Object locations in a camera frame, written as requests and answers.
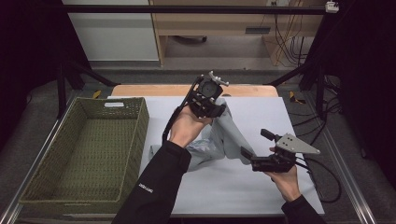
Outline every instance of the black sleeve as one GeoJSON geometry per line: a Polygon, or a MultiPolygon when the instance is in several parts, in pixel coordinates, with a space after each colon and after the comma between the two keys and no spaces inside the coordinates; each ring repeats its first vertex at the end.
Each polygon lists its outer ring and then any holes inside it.
{"type": "Polygon", "coordinates": [[[282,211],[288,218],[289,224],[326,223],[303,195],[291,203],[283,204],[282,211]]]}
{"type": "Polygon", "coordinates": [[[191,154],[186,149],[165,142],[136,181],[112,223],[167,223],[190,160],[191,154]]]}

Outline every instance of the person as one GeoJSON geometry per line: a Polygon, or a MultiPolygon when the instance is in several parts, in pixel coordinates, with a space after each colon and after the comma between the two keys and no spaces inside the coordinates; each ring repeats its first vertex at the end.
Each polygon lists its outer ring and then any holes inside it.
{"type": "MultiPolygon", "coordinates": [[[[171,128],[169,140],[163,143],[139,176],[112,223],[167,223],[182,176],[191,160],[191,154],[185,147],[211,122],[210,118],[198,119],[188,105],[183,108],[171,128]]],[[[325,223],[300,193],[295,166],[288,173],[266,174],[273,179],[286,200],[282,210],[289,223],[325,223]]]]}

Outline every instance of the gray fabric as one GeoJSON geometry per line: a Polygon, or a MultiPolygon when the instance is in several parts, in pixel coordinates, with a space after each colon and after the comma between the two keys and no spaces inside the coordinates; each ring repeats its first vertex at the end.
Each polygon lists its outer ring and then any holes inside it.
{"type": "MultiPolygon", "coordinates": [[[[224,157],[228,159],[239,159],[244,164],[250,164],[250,161],[241,155],[241,147],[246,148],[254,154],[254,151],[245,137],[233,122],[231,111],[223,98],[216,101],[217,105],[226,105],[223,114],[213,119],[211,125],[206,125],[201,131],[202,139],[192,141],[186,149],[191,154],[189,171],[197,165],[212,160],[221,160],[224,157]]],[[[150,147],[149,159],[160,149],[160,145],[150,147]]]]}

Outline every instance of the white tabletop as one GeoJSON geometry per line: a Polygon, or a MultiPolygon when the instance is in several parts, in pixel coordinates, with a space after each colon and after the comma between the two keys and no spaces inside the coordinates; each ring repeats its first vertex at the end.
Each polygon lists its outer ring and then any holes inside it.
{"type": "MultiPolygon", "coordinates": [[[[184,97],[145,96],[148,134],[140,172],[149,162],[149,148],[160,145],[164,127],[184,97]]],[[[283,135],[294,134],[289,115],[280,97],[227,97],[233,121],[255,150],[257,156],[271,154],[274,142],[260,135],[261,129],[283,135]]],[[[324,214],[311,178],[298,167],[301,193],[319,214],[324,214]]],[[[184,174],[172,217],[271,217],[283,216],[284,200],[270,177],[253,172],[240,160],[208,161],[184,174]]]]}

